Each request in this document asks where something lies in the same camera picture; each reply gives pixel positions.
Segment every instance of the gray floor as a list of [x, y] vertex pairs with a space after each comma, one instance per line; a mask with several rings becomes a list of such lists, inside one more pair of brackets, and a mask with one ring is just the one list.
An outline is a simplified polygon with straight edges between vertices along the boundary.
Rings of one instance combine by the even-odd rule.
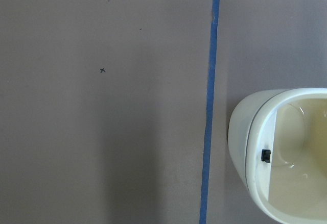
[[226, 131], [245, 96], [326, 87], [327, 0], [221, 0], [207, 223], [277, 223], [250, 199]]
[[[212, 0], [0, 5], [0, 223], [198, 223]], [[221, 0], [207, 223], [276, 223], [227, 125], [248, 94], [326, 86], [326, 6]]]

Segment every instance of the blue painter's tape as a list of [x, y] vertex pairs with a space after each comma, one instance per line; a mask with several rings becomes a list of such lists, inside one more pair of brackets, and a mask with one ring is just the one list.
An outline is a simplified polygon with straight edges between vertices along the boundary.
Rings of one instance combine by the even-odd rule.
[[207, 84], [207, 98], [206, 98], [206, 125], [205, 125], [205, 132], [204, 132], [204, 149], [203, 149], [201, 206], [200, 206], [200, 220], [199, 220], [200, 224], [206, 224], [207, 203], [208, 203], [210, 153], [211, 153], [211, 138], [212, 138], [213, 111], [214, 111], [219, 2], [220, 0], [213, 0], [213, 21], [211, 24], [211, 36], [210, 36], [209, 69], [208, 69], [208, 84]]

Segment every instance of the blue tape line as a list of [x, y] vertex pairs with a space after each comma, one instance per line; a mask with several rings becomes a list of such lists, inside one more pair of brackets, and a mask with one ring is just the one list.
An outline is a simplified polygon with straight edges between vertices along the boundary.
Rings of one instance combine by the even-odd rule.
[[206, 224], [207, 203], [208, 203], [210, 153], [211, 153], [211, 138], [212, 138], [212, 128], [213, 128], [216, 54], [217, 54], [217, 37], [218, 37], [219, 2], [220, 2], [220, 0], [213, 0], [213, 21], [211, 23], [209, 70], [208, 70], [208, 84], [207, 84], [207, 97], [206, 97], [206, 125], [205, 125], [205, 132], [204, 132], [201, 206], [200, 206], [200, 220], [199, 220], [200, 224]]

